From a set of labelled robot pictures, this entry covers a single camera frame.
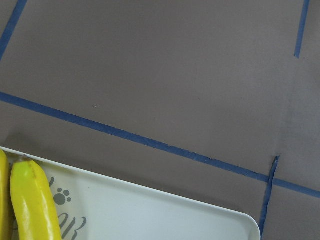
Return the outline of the yellow banana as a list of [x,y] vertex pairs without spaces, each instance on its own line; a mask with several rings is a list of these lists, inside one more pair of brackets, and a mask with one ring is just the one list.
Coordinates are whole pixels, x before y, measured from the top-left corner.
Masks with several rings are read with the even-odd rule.
[[10,176],[10,196],[21,240],[60,240],[61,230],[54,198],[44,170],[20,156]]
[[0,150],[0,239],[11,240],[13,234],[13,211],[10,198],[10,165],[7,155]]

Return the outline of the white bear tray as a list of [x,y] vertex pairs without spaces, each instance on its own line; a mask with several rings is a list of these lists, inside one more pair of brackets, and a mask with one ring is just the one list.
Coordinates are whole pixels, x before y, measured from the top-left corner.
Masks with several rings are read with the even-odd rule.
[[249,215],[33,156],[64,240],[258,240]]

